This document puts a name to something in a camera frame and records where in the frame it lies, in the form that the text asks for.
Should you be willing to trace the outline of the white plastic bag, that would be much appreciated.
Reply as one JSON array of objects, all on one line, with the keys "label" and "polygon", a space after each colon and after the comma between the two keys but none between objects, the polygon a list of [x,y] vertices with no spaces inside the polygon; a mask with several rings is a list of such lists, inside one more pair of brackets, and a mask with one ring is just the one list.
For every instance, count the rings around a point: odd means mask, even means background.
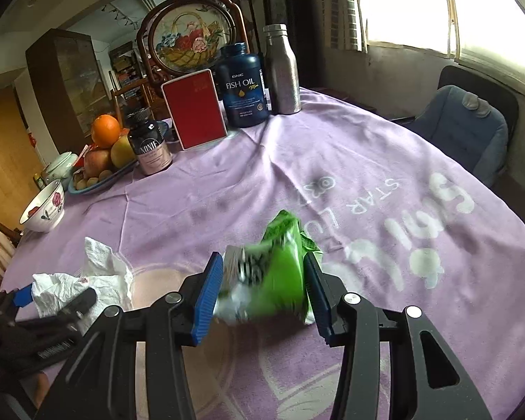
[{"label": "white plastic bag", "polygon": [[85,334],[99,315],[110,305],[132,310],[133,275],[128,261],[110,246],[90,237],[85,238],[85,261],[76,275],[67,273],[35,274],[32,297],[39,317],[60,312],[76,295],[90,287],[96,292],[96,303],[77,322]]}]

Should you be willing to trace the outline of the green snack wrapper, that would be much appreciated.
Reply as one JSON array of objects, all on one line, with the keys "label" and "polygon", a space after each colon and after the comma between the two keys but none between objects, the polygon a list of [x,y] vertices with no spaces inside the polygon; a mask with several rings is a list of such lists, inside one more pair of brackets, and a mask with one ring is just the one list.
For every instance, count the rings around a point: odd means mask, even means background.
[{"label": "green snack wrapper", "polygon": [[306,325],[315,322],[303,275],[308,253],[320,261],[322,251],[300,220],[281,210],[267,225],[261,242],[228,246],[214,316],[228,325],[291,314]]}]

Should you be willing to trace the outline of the white floral bowl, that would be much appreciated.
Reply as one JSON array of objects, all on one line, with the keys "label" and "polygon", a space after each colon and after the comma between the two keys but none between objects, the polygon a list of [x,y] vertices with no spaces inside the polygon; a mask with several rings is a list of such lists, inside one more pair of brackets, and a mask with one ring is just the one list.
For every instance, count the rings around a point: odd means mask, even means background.
[{"label": "white floral bowl", "polygon": [[48,233],[62,220],[65,214],[64,187],[54,180],[40,191],[20,217],[23,231]]}]

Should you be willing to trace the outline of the purple tablecloth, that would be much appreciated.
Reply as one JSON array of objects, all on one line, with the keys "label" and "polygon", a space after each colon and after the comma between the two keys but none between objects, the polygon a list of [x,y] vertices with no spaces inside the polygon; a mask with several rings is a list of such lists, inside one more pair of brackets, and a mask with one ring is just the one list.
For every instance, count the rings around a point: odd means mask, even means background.
[{"label": "purple tablecloth", "polygon": [[491,415],[508,418],[525,397],[524,222],[414,133],[317,92],[301,97],[296,115],[179,153],[161,173],[68,195],[54,230],[23,237],[3,288],[79,273],[93,238],[132,266],[143,307],[213,251],[260,241],[288,210],[349,290],[395,311],[419,306]]}]

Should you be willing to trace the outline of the blue fruit plate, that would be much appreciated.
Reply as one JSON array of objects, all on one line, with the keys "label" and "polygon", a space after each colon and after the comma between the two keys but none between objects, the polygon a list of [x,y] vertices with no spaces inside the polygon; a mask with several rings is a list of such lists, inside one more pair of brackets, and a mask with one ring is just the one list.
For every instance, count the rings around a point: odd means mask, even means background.
[{"label": "blue fruit plate", "polygon": [[[157,127],[160,130],[160,133],[163,138],[165,138],[168,133],[170,132],[172,128],[172,123],[168,123],[169,120],[160,120],[157,121]],[[69,186],[68,186],[68,193],[69,194],[92,194],[98,193],[99,191],[104,191],[111,187],[113,183],[116,183],[120,177],[123,175],[126,175],[127,173],[131,172],[135,167],[138,166],[138,160],[134,160],[124,167],[118,169],[117,171],[111,173],[110,175],[103,175],[102,178],[98,177],[98,181],[96,183],[90,184],[88,186],[88,180],[85,180],[86,188],[81,188],[76,186],[77,183],[75,182],[75,175],[73,175],[73,178],[70,180]]]}]

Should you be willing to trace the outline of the white lidded ceramic pot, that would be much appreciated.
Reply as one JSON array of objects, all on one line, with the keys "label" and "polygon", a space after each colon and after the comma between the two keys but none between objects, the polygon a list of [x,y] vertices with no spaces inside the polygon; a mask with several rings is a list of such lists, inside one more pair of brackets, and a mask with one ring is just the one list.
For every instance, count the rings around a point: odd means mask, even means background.
[{"label": "white lidded ceramic pot", "polygon": [[73,175],[76,159],[77,155],[72,152],[60,154],[42,172],[41,177],[44,183],[48,185],[55,180],[59,180],[64,190],[67,190]]}]

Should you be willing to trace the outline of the red apple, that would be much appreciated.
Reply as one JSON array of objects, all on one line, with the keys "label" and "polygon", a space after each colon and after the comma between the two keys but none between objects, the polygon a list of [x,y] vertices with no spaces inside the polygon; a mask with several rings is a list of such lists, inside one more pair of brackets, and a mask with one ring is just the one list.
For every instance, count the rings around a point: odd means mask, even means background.
[{"label": "red apple", "polygon": [[106,149],[97,149],[84,156],[84,175],[86,178],[99,177],[103,171],[112,171],[111,152]]}]

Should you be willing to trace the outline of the yellow pear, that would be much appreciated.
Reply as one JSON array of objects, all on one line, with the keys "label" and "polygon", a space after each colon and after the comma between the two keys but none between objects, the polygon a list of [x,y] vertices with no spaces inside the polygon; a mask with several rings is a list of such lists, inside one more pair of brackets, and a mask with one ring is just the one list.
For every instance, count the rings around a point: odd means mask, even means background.
[{"label": "yellow pear", "polygon": [[120,170],[130,163],[136,161],[136,155],[129,143],[127,135],[122,135],[111,148],[111,162]]}]

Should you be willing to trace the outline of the dark supplement bottle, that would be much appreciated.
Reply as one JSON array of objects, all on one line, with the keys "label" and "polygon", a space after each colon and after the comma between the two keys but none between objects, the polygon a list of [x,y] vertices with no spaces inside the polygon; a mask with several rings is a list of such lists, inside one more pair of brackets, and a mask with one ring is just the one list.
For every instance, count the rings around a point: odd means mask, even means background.
[{"label": "dark supplement bottle", "polygon": [[169,167],[172,153],[149,109],[127,116],[128,139],[145,175],[154,175]]}]

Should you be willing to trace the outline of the orange fruit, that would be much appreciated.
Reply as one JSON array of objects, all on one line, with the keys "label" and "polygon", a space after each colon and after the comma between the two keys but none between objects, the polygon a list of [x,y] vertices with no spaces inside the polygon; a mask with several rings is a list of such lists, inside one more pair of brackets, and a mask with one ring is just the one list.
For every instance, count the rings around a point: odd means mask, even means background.
[{"label": "orange fruit", "polygon": [[93,143],[101,149],[111,148],[119,139],[120,132],[118,119],[108,114],[98,116],[91,127]]}]

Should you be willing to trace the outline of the red flat box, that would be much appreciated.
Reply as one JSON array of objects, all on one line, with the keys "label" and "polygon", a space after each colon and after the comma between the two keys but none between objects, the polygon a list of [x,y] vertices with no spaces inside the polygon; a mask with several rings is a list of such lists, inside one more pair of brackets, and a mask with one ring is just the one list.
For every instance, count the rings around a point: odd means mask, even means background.
[{"label": "red flat box", "polygon": [[169,80],[161,91],[183,150],[228,135],[209,69]]}]

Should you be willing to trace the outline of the silver metal bottle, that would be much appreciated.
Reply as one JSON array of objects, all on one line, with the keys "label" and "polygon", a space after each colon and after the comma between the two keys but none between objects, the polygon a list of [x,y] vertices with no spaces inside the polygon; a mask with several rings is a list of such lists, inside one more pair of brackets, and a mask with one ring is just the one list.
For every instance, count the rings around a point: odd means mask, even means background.
[{"label": "silver metal bottle", "polygon": [[301,110],[297,59],[289,43],[287,26],[264,27],[265,73],[274,114],[293,115]]}]

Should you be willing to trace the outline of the wooden glass cabinet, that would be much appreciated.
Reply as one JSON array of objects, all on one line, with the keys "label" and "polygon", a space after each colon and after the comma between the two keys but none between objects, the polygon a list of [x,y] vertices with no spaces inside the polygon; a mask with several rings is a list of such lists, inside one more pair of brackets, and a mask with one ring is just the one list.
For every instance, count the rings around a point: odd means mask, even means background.
[{"label": "wooden glass cabinet", "polygon": [[114,114],[89,35],[51,28],[25,51],[37,104],[57,151],[79,153],[93,121]]}]

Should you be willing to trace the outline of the blue fish oil bottle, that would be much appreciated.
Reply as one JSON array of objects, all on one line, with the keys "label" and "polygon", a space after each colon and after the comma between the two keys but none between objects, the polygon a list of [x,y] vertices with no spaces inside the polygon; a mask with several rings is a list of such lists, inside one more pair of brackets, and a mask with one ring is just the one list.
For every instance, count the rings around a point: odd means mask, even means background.
[{"label": "blue fish oil bottle", "polygon": [[215,82],[225,107],[228,123],[246,128],[269,118],[264,76],[257,55],[246,52],[246,44],[228,44],[220,49]]}]

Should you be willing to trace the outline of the round framed embroidery picture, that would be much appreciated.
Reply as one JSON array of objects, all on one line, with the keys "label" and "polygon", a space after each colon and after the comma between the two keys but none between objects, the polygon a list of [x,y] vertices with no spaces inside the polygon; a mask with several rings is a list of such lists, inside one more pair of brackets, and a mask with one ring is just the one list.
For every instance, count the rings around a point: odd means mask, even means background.
[{"label": "round framed embroidery picture", "polygon": [[136,43],[149,85],[166,82],[221,59],[221,48],[247,41],[244,16],[231,0],[166,0],[143,19]]}]

